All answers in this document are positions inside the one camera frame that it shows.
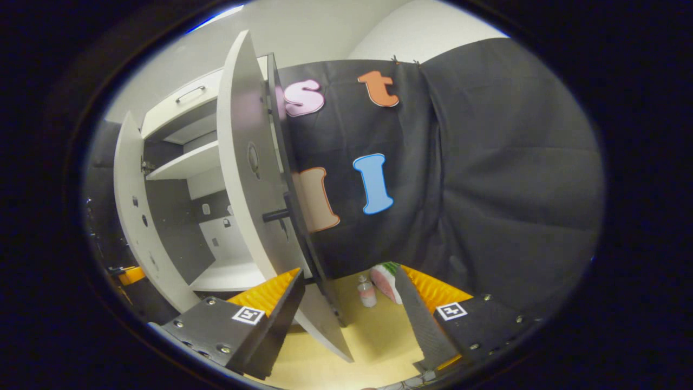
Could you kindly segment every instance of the floor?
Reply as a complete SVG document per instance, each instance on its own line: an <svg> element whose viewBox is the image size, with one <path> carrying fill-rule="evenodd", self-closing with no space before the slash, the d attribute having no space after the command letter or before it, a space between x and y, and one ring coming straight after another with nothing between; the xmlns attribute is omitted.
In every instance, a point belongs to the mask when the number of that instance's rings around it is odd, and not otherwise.
<svg viewBox="0 0 693 390"><path fill-rule="evenodd" d="M335 281L348 323L342 329L354 363L347 363L302 329L286 335L272 369L261 381L300 390L361 390L406 380L419 372L412 365L423 359L404 306L377 291L378 303L364 307L354 274Z"/></svg>

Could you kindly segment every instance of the cabinet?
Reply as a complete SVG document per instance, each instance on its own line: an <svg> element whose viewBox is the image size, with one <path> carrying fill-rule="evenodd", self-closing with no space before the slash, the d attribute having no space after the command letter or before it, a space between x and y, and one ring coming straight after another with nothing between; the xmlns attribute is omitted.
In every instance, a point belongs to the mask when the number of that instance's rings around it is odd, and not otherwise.
<svg viewBox="0 0 693 390"><path fill-rule="evenodd" d="M274 133L281 100L274 56L257 58L243 31L222 69L157 104L141 130L128 113L114 161L119 218L137 262L180 312L200 301L195 291L243 291L303 268L317 283L295 320L350 362L330 281L304 234L285 137ZM263 218L287 209L291 219Z"/></svg>

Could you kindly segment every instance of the letter s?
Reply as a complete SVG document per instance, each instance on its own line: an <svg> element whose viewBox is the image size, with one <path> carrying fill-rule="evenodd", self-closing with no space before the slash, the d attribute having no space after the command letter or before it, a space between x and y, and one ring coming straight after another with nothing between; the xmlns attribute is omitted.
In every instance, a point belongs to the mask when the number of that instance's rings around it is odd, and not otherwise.
<svg viewBox="0 0 693 390"><path fill-rule="evenodd" d="M325 104L325 98L319 92L320 84L315 80L305 80L289 85L284 90L286 113L298 117L318 111Z"/></svg>

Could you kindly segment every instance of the drawer handle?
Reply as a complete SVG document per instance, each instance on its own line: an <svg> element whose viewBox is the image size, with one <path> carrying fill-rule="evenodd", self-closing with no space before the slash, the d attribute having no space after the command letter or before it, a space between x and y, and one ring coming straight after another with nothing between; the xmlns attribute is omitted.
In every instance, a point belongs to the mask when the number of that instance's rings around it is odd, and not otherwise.
<svg viewBox="0 0 693 390"><path fill-rule="evenodd" d="M187 95L187 94L189 94L189 93L191 93L191 92L197 91L197 90L204 91L204 85L201 85L201 86L195 88L194 90L189 90L188 92L186 92L186 93L180 95L180 96L178 97L178 99L175 99L175 102L176 102L176 103L180 103L180 99L181 99L183 96L185 96L185 95Z"/></svg>

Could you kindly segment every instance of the foam letter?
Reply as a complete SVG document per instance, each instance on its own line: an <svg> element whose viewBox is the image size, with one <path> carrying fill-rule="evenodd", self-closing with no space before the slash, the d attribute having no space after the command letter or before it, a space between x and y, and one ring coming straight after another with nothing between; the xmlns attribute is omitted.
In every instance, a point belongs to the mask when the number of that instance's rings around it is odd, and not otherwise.
<svg viewBox="0 0 693 390"><path fill-rule="evenodd" d="M353 161L353 168L361 172L363 187L366 190L364 214L376 214L386 210L394 203L387 195L383 164L385 156L381 153L365 155Z"/></svg>
<svg viewBox="0 0 693 390"><path fill-rule="evenodd" d="M380 107L394 107L399 103L397 95L390 95L385 85L392 85L390 77L383 77L379 71L370 71L358 79L359 83L366 83L366 90L371 101Z"/></svg>
<svg viewBox="0 0 693 390"><path fill-rule="evenodd" d="M318 111L325 104L325 98L319 92L320 84L315 80L293 83L284 90L286 113L298 117Z"/></svg>
<svg viewBox="0 0 693 390"><path fill-rule="evenodd" d="M306 199L307 211L310 214L308 229L310 232L319 232L336 226L340 218L330 207L330 201L325 192L325 176L327 171L323 167L307 169L299 174L303 187L303 196Z"/></svg>

